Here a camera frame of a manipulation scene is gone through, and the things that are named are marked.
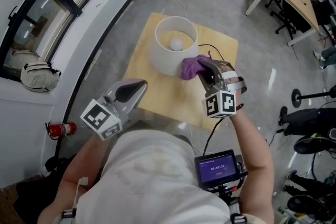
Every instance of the purple screen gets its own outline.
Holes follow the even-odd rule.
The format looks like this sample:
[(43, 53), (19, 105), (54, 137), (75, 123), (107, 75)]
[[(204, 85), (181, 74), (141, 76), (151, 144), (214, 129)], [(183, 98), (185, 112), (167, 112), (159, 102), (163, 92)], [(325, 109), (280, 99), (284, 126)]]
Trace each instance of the purple screen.
[(207, 161), (200, 162), (198, 165), (199, 171), (201, 173), (201, 181), (203, 183), (236, 173), (232, 155), (227, 155), (216, 159), (209, 159)]

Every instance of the bag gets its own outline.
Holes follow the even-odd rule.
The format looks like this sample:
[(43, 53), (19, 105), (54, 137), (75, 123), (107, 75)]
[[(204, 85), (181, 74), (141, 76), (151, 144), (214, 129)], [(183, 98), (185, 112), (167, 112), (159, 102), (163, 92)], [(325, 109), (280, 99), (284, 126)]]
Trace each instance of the bag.
[(10, 57), (10, 67), (21, 71), (27, 63), (37, 62), (38, 56), (29, 50), (16, 50)]
[(27, 63), (21, 71), (21, 82), (34, 92), (48, 92), (57, 85), (61, 72), (51, 67), (50, 63)]

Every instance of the fire extinguisher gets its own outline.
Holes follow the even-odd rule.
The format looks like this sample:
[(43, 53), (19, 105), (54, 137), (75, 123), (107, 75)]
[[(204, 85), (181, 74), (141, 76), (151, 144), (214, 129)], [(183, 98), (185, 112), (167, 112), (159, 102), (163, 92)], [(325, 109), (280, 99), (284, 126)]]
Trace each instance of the fire extinguisher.
[(50, 138), (53, 140), (57, 140), (57, 139), (54, 139), (53, 137), (73, 134), (76, 131), (77, 127), (72, 122), (56, 124), (56, 125), (50, 125), (50, 122), (49, 122), (48, 125), (46, 123), (46, 129), (47, 129), (47, 132)]

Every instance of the polished concrete floor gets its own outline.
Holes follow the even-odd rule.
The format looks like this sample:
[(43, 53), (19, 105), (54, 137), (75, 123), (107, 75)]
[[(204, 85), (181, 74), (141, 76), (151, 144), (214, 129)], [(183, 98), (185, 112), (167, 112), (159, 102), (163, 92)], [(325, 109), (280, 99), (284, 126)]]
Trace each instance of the polished concrete floor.
[[(319, 63), (312, 51), (321, 51), (323, 44), (318, 35), (312, 35), (294, 45), (297, 58), (292, 48), (286, 45), (289, 35), (285, 29), (279, 35), (275, 29), (280, 22), (269, 16), (268, 9), (262, 0), (250, 16), (245, 10), (253, 0), (181, 0), (186, 6), (188, 19), (194, 23), (212, 28), (238, 40), (238, 58), (236, 70), (246, 80), (248, 91), (242, 99), (244, 109), (260, 129), (265, 139), (270, 142), (277, 125), (280, 108), (286, 105), (289, 112), (296, 109), (291, 105), (290, 96), (294, 88), (302, 94), (321, 92), (335, 84), (335, 69), (328, 67), (324, 78)], [(140, 37), (141, 31), (151, 12), (164, 13), (171, 16), (184, 16), (182, 6), (176, 0), (133, 0), (127, 11), (108, 33), (95, 60), (93, 61), (73, 104), (70, 121), (79, 125), (77, 134), (71, 141), (63, 139), (61, 156), (70, 156), (78, 151), (87, 140), (90, 132), (84, 127), (79, 116), (92, 98), (98, 98), (114, 82), (122, 79), (128, 62)], [(324, 104), (324, 98), (303, 101), (301, 108), (317, 108)], [(190, 138), (187, 124), (165, 119), (159, 115), (150, 115), (144, 111), (136, 111), (137, 117), (146, 118), (154, 127), (171, 133), (180, 133)], [(209, 131), (190, 126), (192, 141), (201, 150), (209, 136)], [(285, 182), (285, 174), (297, 169), (299, 174), (309, 170), (312, 156), (296, 155), (293, 144), (299, 137), (277, 134), (271, 145), (276, 167), (276, 184), (274, 206), (285, 206), (289, 198), (280, 190)], [(233, 148), (239, 153), (239, 146), (233, 126), (226, 119), (219, 131), (215, 132), (208, 150), (219, 152)], [(315, 174), (323, 180), (333, 167), (335, 160), (329, 154), (322, 153), (317, 157)]]

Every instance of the person's right arm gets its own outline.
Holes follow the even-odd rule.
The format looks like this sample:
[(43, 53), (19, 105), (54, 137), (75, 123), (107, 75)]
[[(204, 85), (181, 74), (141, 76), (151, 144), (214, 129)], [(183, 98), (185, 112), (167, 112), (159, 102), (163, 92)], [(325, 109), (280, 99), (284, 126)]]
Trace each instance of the person's right arm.
[(272, 194), (274, 187), (273, 158), (269, 147), (245, 112), (240, 109), (230, 117), (239, 141), (248, 176), (240, 192), (240, 210), (274, 223)]

